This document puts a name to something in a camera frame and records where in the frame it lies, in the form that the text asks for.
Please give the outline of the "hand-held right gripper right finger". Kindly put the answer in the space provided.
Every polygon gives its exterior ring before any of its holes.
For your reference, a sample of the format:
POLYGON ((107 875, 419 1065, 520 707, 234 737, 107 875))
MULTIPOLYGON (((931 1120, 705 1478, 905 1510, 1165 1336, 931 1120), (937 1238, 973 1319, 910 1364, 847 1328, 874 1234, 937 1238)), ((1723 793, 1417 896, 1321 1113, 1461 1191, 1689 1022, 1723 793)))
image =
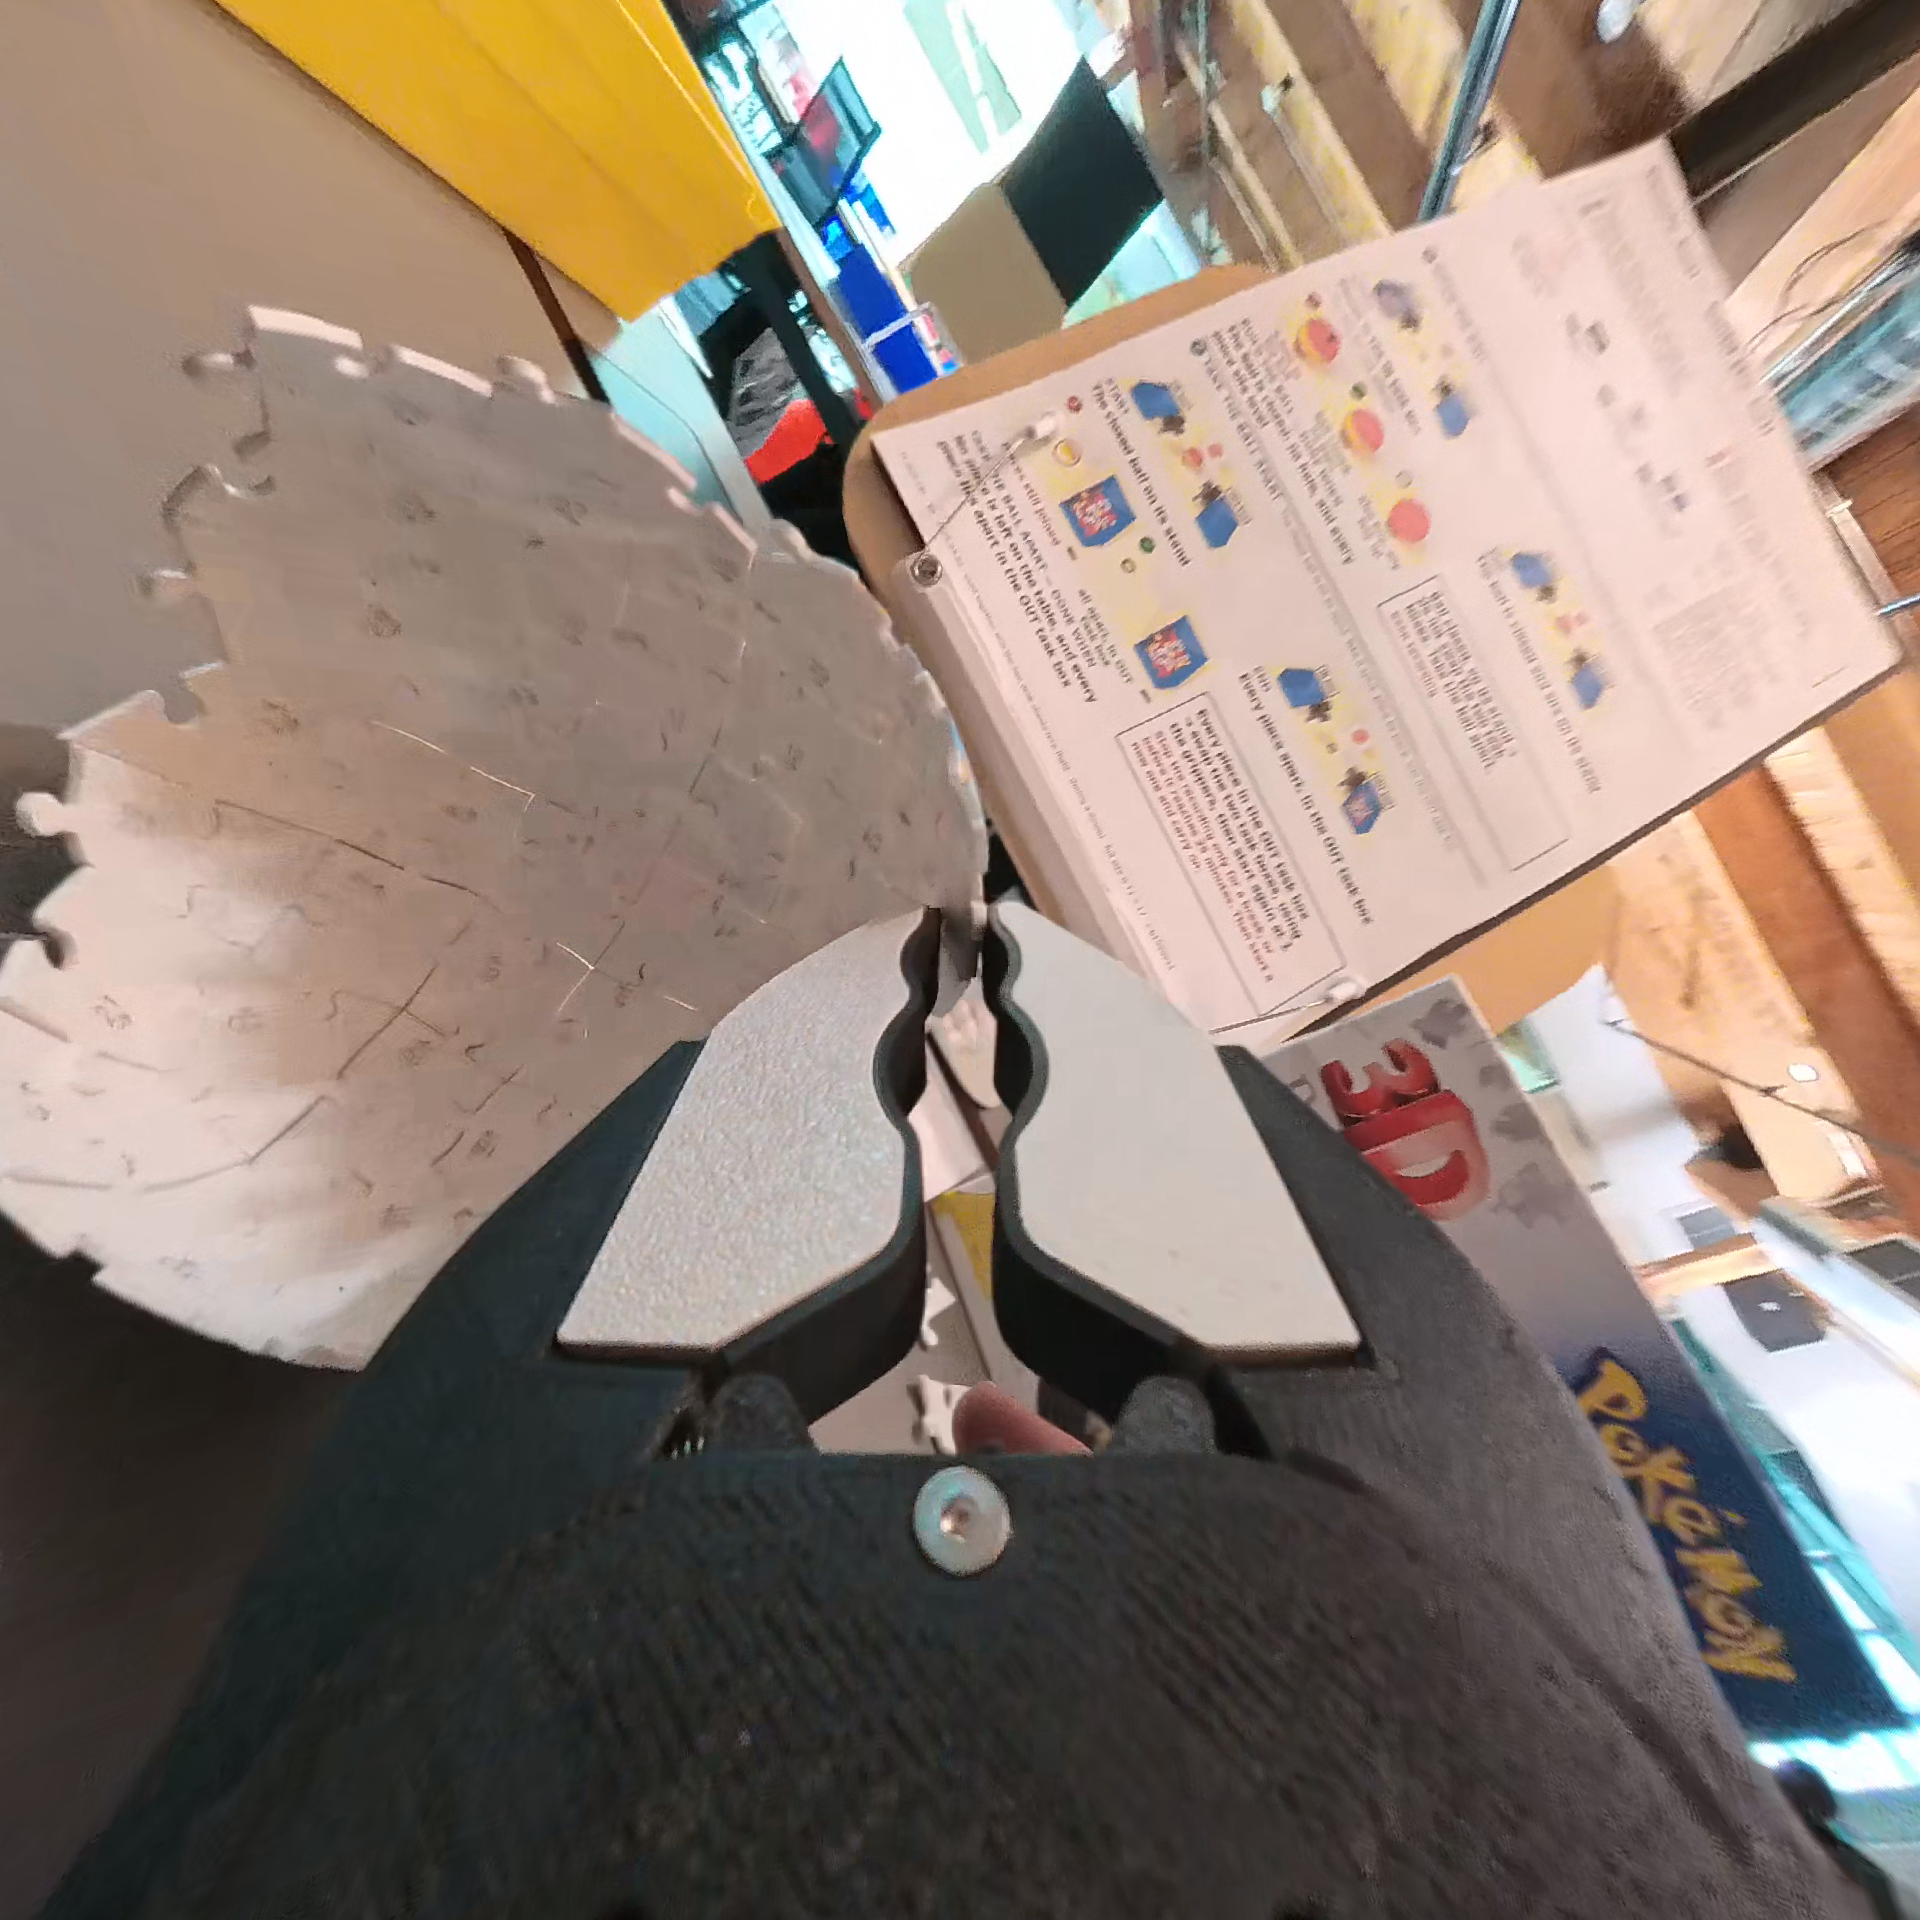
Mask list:
POLYGON ((1045 1386, 1118 1420, 1150 1378, 1347 1364, 1362 1336, 1209 1033, 1022 904, 981 948, 995 1030, 991 1307, 1045 1386))

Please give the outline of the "blue puzzle box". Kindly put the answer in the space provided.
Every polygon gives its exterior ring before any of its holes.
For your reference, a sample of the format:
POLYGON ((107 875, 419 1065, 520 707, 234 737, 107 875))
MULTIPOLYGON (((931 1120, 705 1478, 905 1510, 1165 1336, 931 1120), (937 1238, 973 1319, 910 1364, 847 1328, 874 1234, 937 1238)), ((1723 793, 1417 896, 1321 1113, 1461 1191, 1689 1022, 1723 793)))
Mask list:
POLYGON ((1898 1631, 1831 1552, 1802 1550, 1472 999, 1443 982, 1264 1065, 1453 1242, 1560 1377, 1746 1734, 1776 1748, 1915 1737, 1898 1631))

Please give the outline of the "black flat panel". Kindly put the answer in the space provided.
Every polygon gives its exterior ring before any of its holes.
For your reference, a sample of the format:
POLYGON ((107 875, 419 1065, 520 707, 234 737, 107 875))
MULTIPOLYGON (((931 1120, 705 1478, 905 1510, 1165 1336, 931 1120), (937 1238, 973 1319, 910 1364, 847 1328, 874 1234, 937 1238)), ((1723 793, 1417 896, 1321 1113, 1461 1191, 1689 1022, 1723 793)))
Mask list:
POLYGON ((1067 305, 1095 288, 1161 204, 1137 136, 1085 59, 999 174, 999 191, 1067 305))

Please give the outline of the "beige flat panel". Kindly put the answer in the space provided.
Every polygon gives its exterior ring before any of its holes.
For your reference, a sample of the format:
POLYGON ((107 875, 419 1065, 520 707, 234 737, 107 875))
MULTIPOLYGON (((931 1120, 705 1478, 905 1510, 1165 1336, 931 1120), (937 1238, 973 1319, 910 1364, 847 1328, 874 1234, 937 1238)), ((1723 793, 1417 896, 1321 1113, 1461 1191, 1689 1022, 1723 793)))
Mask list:
POLYGON ((965 366, 1057 331, 1067 300, 1000 183, 973 187, 903 263, 910 292, 941 316, 965 366))

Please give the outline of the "teal metal pole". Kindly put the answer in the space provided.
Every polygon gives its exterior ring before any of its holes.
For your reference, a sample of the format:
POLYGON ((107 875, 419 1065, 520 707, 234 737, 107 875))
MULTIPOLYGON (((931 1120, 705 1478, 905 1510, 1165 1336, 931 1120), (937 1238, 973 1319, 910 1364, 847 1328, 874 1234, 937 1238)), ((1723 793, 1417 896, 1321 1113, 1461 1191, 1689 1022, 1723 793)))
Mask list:
POLYGON ((1458 182, 1469 159, 1479 151, 1480 121, 1493 106, 1519 10, 1521 2, 1482 2, 1479 7, 1456 71, 1446 127, 1415 215, 1417 225, 1430 225, 1450 211, 1458 182))

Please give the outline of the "blue storage crate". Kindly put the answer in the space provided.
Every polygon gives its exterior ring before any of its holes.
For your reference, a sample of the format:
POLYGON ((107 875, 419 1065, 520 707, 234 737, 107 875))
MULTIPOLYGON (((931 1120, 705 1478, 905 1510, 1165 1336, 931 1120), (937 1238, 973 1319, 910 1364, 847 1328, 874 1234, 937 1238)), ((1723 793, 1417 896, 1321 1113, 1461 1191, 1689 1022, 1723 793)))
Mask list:
POLYGON ((894 240, 896 230, 877 192, 863 174, 853 174, 823 225, 823 244, 834 267, 831 291, 880 385, 898 398, 951 378, 961 356, 937 308, 905 286, 894 240))

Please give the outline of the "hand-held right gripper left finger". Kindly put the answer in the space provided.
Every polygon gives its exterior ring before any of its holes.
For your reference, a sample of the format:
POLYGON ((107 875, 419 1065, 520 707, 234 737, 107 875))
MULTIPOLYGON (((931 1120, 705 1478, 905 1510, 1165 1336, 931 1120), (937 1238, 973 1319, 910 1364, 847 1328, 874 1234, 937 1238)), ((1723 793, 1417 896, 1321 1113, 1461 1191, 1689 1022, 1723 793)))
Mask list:
POLYGON ((915 1344, 941 918, 838 938, 699 1048, 558 1326, 576 1361, 767 1377, 821 1420, 915 1344))

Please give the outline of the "colourful puzzle ball shell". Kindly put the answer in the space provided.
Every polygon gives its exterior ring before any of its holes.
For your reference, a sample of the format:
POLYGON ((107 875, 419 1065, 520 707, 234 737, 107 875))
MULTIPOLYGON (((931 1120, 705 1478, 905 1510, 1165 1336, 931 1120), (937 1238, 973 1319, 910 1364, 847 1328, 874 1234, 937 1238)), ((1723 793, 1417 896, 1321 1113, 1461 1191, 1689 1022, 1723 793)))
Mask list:
POLYGON ((5 958, 6 1225, 122 1303, 357 1370, 544 1161, 987 828, 850 567, 607 408, 251 307, 257 431, 159 516, 216 656, 64 732, 75 868, 5 958))

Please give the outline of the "white instruction board on stand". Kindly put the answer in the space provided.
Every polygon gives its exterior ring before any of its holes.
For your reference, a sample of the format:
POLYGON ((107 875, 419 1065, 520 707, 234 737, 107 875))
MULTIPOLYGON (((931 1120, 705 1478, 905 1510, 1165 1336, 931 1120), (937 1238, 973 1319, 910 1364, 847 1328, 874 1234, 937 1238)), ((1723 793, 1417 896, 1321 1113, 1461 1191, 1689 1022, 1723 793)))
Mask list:
POLYGON ((1090 771, 1118 767, 1120 787, 1085 788, 1087 768, 1056 739, 957 566, 920 550, 888 585, 1037 913, 1137 972, 1215 1038, 1258 1050, 1359 1009, 1362 985, 1347 972, 1314 975, 1282 956, 1272 977, 1246 975, 1250 956, 1206 904, 1223 839, 1192 810, 1168 815, 1161 800, 1173 788, 1142 785, 1109 737, 1090 771))

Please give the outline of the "yellow plastic bin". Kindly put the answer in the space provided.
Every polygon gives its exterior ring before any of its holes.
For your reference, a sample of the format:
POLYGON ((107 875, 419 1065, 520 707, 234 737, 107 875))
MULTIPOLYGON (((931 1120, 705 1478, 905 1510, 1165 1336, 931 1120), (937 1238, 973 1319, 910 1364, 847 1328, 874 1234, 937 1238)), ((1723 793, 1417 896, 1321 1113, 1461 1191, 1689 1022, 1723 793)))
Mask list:
POLYGON ((224 2, 610 314, 779 227, 656 2, 224 2))

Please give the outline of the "white instruction sheet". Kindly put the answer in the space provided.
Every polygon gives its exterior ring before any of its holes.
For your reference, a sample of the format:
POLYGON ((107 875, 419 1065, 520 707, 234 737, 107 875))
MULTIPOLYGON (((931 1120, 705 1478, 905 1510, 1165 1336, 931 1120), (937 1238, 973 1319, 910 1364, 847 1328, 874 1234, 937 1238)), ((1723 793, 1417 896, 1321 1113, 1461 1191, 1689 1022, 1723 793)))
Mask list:
POLYGON ((1362 995, 1901 666, 1671 145, 874 431, 1056 739, 1198 811, 1246 975, 1362 995))

